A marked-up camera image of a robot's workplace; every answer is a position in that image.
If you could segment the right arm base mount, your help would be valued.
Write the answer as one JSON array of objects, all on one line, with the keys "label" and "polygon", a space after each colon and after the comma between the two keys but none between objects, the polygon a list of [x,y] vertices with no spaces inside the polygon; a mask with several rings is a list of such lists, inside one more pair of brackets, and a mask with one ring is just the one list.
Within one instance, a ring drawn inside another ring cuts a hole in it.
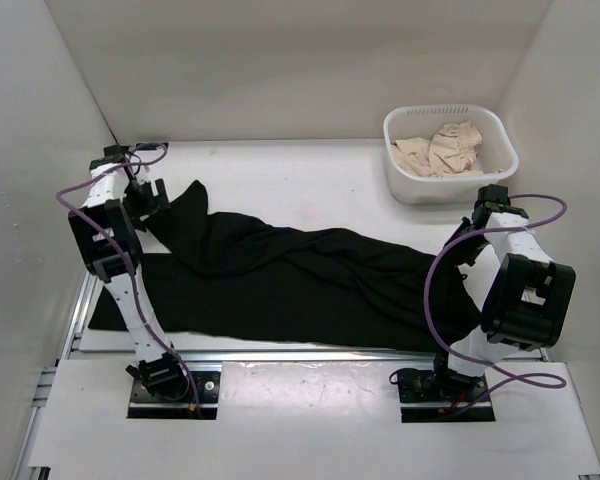
[{"label": "right arm base mount", "polygon": [[496,420],[486,377],[471,377],[437,355],[428,369],[400,368],[389,375],[397,388],[402,423],[483,423]]}]

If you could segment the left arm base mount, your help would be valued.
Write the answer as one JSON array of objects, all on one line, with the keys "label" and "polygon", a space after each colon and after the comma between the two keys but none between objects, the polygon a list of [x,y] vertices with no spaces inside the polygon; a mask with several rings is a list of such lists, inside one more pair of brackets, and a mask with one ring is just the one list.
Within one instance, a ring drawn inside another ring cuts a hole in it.
[{"label": "left arm base mount", "polygon": [[189,364],[198,394],[195,401],[188,379],[173,392],[150,393],[134,379],[129,395],[127,417],[142,420],[215,420],[218,414],[222,366]]}]

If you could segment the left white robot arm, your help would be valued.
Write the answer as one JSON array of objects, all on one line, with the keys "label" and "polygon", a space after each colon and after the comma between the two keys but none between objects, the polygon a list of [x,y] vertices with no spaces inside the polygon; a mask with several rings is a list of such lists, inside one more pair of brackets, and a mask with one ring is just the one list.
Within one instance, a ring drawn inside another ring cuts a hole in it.
[{"label": "left white robot arm", "polygon": [[128,373],[151,395],[197,404],[192,374],[159,324],[144,286],[143,220],[169,208],[164,181],[149,167],[167,153],[165,144],[112,145],[91,161],[91,179],[56,194],[87,271],[104,284],[134,343]]}]

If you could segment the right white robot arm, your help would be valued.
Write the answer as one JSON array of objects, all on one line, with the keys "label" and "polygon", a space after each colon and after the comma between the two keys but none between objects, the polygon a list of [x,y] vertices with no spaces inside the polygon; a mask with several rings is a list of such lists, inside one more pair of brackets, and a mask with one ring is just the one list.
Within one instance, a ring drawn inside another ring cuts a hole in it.
[{"label": "right white robot arm", "polygon": [[471,394],[487,368],[518,351],[552,347],[561,335],[576,273],[542,250],[534,223],[511,201],[504,186],[480,188],[471,217],[432,263],[472,266],[486,246],[500,262],[478,327],[434,360],[429,387],[440,399]]}]

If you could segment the black trousers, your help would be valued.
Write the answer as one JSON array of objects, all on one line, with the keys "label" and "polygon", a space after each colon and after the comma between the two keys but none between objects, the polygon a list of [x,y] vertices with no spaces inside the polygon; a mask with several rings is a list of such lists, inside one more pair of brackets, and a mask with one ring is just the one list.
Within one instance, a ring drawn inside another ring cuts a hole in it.
[{"label": "black trousers", "polygon": [[145,227],[165,247],[142,274],[169,333],[435,352],[480,322],[451,263],[347,229],[212,213],[200,182]]}]

